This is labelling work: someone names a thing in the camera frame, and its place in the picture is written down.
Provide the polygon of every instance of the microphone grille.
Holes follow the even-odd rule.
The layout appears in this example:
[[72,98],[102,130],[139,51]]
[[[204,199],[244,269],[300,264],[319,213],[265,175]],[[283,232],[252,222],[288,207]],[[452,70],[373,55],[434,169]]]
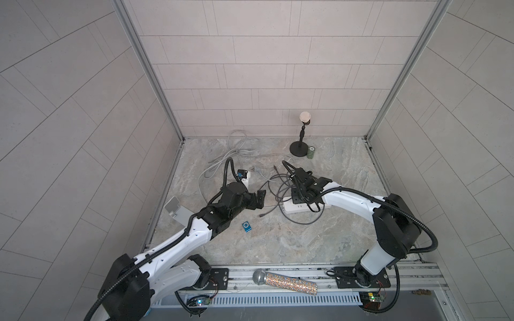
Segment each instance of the microphone grille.
[[264,283],[266,283],[266,271],[264,271],[264,269],[255,270],[255,272],[253,273],[253,282],[258,286],[261,286]]

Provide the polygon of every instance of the black cable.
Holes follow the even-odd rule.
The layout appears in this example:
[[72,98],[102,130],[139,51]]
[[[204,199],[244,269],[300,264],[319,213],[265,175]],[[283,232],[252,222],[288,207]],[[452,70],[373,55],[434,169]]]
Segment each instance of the black cable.
[[372,310],[372,309],[367,309],[367,308],[361,307],[362,310],[364,310],[366,312],[371,312],[371,313],[384,313],[393,308],[393,306],[396,304],[396,301],[398,301],[398,297],[400,296],[400,272],[398,271],[398,267],[396,266],[396,264],[394,264],[394,272],[396,274],[396,293],[394,294],[394,298],[391,301],[391,303],[389,303],[389,305],[387,307],[385,307],[383,309],[379,309],[379,310]]

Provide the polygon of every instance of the mounting plate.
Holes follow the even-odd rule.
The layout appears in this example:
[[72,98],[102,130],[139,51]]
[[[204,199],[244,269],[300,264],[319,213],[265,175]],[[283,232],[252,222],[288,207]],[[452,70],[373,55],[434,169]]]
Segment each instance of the mounting plate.
[[[222,269],[211,269],[211,274],[209,275],[209,278],[213,278],[216,283],[218,283],[218,290],[226,290],[227,284],[228,284],[228,269],[222,268]],[[207,282],[207,285],[203,289],[196,289],[194,287],[187,287],[182,288],[183,291],[195,291],[195,290],[207,290],[212,291],[216,290],[216,287],[212,284],[212,282]]]
[[[353,267],[334,267],[334,272],[339,274],[351,274]],[[371,286],[372,288],[378,288],[378,281],[380,281],[384,288],[390,288],[391,282],[389,282],[389,277],[385,269],[382,269],[380,273],[377,275],[377,286]],[[336,278],[337,288],[338,289],[366,289],[355,283],[355,281],[345,281],[342,278]]]

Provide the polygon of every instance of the round black base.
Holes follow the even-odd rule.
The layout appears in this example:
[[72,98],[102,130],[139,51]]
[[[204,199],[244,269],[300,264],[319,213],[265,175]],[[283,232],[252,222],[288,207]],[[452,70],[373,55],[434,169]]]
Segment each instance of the round black base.
[[289,151],[291,154],[297,156],[297,157],[304,157],[307,155],[307,150],[309,149],[309,146],[305,144],[304,142],[296,141],[289,147]]

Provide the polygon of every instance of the small green cylinder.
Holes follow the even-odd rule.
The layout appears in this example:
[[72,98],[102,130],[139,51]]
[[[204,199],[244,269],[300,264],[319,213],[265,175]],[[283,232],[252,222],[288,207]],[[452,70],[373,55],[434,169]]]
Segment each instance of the small green cylinder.
[[316,149],[314,148],[314,146],[310,146],[309,149],[307,150],[307,158],[312,159],[314,157],[315,151],[316,151]]

